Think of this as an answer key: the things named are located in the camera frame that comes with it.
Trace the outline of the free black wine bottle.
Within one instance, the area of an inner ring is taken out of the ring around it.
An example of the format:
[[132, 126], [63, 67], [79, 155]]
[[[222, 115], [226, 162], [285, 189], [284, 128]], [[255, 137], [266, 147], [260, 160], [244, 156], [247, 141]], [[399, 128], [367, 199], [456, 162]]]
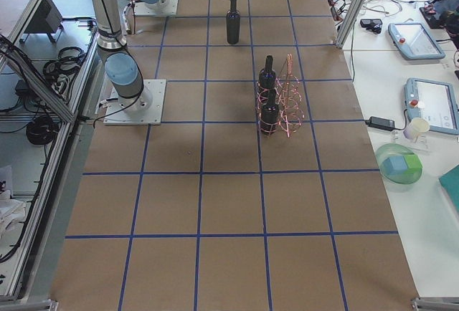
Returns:
[[237, 44], [240, 38], [240, 12], [237, 0], [230, 0], [230, 8], [226, 14], [227, 43]]

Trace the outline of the far black bottle in basket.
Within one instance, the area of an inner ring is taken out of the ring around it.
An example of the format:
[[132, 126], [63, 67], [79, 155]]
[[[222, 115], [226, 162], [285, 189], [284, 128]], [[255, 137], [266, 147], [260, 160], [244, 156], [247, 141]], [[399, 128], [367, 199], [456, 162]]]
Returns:
[[262, 93], [275, 88], [276, 73], [273, 69], [273, 56], [267, 55], [265, 66], [260, 70], [258, 77], [258, 91]]

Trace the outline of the black bottle in basket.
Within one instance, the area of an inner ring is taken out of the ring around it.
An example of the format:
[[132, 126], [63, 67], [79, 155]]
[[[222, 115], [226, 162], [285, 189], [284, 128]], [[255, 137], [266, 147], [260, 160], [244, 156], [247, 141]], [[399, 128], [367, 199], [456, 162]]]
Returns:
[[265, 66], [260, 70], [258, 77], [258, 91], [262, 93], [275, 88], [276, 73], [273, 69], [273, 56], [267, 55]]
[[268, 91], [268, 97], [261, 106], [260, 130], [264, 135], [271, 135], [275, 132], [278, 123], [279, 106], [276, 103], [277, 92]]

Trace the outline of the near black bottle in basket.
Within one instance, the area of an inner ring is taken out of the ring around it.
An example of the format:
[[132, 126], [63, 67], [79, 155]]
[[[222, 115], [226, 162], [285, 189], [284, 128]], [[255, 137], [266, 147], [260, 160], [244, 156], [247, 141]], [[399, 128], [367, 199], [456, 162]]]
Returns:
[[264, 135], [271, 135], [275, 132], [278, 123], [279, 106], [276, 103], [277, 92], [268, 91], [268, 97], [261, 106], [260, 130]]

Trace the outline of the small black device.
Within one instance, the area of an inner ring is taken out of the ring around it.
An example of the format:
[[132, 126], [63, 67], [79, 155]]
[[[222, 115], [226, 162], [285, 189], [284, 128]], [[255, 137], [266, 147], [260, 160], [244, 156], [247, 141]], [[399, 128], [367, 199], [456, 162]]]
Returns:
[[382, 31], [383, 23], [381, 19], [361, 19], [359, 24], [361, 28], [375, 34], [380, 34]]

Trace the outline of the grey control box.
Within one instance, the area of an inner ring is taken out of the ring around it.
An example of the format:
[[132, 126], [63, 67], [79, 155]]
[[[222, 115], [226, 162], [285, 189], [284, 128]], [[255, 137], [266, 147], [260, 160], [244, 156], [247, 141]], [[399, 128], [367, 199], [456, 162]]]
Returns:
[[41, 0], [19, 41], [25, 43], [30, 34], [46, 34], [51, 43], [55, 43], [63, 29], [62, 20], [53, 0]]

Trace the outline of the far teach pendant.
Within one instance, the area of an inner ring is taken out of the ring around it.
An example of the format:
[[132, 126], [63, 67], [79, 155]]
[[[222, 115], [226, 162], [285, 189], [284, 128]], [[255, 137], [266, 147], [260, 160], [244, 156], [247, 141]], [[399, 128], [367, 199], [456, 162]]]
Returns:
[[422, 23], [390, 23], [388, 34], [405, 59], [443, 59], [445, 53]]

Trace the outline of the teach pendant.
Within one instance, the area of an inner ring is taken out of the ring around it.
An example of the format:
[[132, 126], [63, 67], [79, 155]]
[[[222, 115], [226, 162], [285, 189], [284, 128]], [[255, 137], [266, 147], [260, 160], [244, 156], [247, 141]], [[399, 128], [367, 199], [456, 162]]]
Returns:
[[431, 131], [458, 134], [458, 104], [450, 83], [409, 78], [404, 85], [407, 117], [423, 118]]
[[388, 34], [405, 59], [443, 59], [445, 53], [422, 23], [390, 23]]

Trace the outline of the black power adapter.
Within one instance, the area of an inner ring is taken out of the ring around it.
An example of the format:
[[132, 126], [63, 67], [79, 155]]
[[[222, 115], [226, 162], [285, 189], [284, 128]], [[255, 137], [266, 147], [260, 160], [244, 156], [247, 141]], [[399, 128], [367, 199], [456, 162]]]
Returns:
[[365, 120], [365, 124], [369, 128], [376, 128], [385, 131], [393, 131], [395, 129], [395, 124], [393, 120], [386, 119], [386, 118], [379, 118], [375, 116], [371, 116], [367, 120]]

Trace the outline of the white paper cup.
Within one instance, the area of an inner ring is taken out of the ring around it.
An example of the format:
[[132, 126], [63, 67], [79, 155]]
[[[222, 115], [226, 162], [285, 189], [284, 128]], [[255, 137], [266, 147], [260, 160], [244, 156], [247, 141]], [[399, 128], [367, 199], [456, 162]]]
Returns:
[[413, 118], [403, 134], [408, 140], [417, 140], [417, 138], [430, 130], [430, 124], [424, 118]]

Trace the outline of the near teach pendant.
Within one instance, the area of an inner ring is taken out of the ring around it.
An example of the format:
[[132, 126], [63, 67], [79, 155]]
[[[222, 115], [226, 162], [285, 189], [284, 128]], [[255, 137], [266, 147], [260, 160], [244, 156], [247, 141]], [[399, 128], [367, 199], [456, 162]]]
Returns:
[[409, 78], [404, 85], [407, 117], [423, 118], [431, 131], [458, 134], [458, 104], [450, 83]]

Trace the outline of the green plastic bowl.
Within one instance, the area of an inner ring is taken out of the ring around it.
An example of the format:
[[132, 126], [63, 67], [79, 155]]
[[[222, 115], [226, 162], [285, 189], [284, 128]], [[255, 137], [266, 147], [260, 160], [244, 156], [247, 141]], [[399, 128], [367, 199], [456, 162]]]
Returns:
[[422, 175], [422, 163], [411, 149], [396, 143], [380, 146], [375, 156], [381, 174], [398, 184], [412, 184]]

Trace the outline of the green foam cube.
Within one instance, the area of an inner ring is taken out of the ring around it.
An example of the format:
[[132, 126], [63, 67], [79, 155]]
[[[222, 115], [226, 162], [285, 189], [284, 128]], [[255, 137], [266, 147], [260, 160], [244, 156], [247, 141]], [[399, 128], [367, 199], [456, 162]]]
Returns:
[[414, 173], [421, 173], [422, 172], [422, 163], [419, 157], [415, 153], [406, 153], [402, 155], [406, 169], [406, 174], [414, 174]]

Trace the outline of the teal folder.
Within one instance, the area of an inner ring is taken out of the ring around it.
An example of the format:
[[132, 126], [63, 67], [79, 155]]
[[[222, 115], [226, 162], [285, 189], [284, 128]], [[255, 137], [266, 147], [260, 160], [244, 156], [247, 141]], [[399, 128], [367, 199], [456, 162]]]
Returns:
[[446, 191], [453, 208], [458, 212], [459, 208], [459, 166], [449, 170], [447, 173], [439, 177], [439, 182], [442, 188]]

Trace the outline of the aluminium frame post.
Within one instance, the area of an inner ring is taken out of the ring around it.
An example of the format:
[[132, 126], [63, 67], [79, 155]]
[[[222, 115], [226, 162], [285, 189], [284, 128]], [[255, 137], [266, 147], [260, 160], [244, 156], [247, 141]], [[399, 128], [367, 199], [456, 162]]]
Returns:
[[340, 30], [338, 31], [335, 45], [337, 48], [342, 49], [347, 40], [347, 37], [354, 28], [356, 18], [363, 6], [365, 0], [352, 0], [348, 8], [346, 16], [341, 23]]

